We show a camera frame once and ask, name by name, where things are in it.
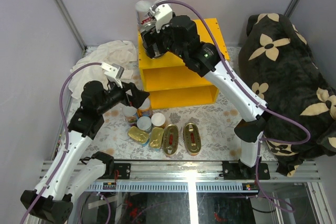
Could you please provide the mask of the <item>blue labelled gold-top can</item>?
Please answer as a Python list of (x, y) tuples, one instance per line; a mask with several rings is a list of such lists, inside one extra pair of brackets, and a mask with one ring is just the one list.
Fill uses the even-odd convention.
[(144, 23), (140, 27), (140, 35), (142, 38), (142, 46), (150, 59), (160, 58), (167, 52), (163, 46), (161, 34), (156, 32), (154, 21)]

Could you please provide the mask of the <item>grey lid small can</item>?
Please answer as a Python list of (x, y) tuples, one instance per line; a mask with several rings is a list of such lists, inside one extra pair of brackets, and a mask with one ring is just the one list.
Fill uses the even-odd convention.
[(152, 131), (152, 121), (151, 118), (148, 116), (140, 117), (136, 124), (136, 126), (142, 131), (145, 131), (147, 133), (150, 133)]

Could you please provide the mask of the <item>white orange snack canister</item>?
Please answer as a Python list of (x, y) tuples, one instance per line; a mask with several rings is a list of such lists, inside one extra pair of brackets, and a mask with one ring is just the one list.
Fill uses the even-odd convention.
[(149, 13), (149, 8), (152, 6), (151, 1), (141, 0), (135, 4), (135, 11), (137, 15), (138, 29), (151, 20)]

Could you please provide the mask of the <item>white red snack canister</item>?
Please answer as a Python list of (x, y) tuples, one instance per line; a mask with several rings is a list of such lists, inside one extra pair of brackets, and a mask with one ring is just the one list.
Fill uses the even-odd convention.
[(167, 1), (167, 0), (156, 0), (156, 1), (154, 2), (154, 4), (155, 4), (155, 5), (159, 5), (161, 2), (164, 2), (164, 1)]

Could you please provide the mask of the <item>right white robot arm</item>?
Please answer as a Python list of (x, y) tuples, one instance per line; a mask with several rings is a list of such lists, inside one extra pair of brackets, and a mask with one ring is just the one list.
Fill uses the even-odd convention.
[(242, 117), (234, 132), (242, 141), (240, 175), (251, 179), (258, 173), (259, 141), (266, 126), (267, 103), (252, 90), (224, 60), (218, 47), (201, 41), (196, 22), (186, 15), (174, 16), (157, 30), (156, 21), (148, 20), (139, 27), (142, 46), (153, 59), (170, 52), (185, 66), (205, 78), (228, 98)]

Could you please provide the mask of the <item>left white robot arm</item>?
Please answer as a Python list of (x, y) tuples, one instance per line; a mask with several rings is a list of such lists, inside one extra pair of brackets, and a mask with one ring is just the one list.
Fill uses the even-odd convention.
[(108, 89), (99, 81), (86, 83), (80, 107), (66, 126), (64, 147), (35, 189), (25, 190), (20, 198), (26, 214), (51, 223), (65, 223), (74, 202), (90, 184), (98, 178), (114, 178), (114, 158), (101, 151), (93, 154), (78, 175), (72, 173), (104, 124), (104, 113), (119, 103), (137, 109), (148, 97), (148, 92), (139, 90), (132, 82), (109, 82)]

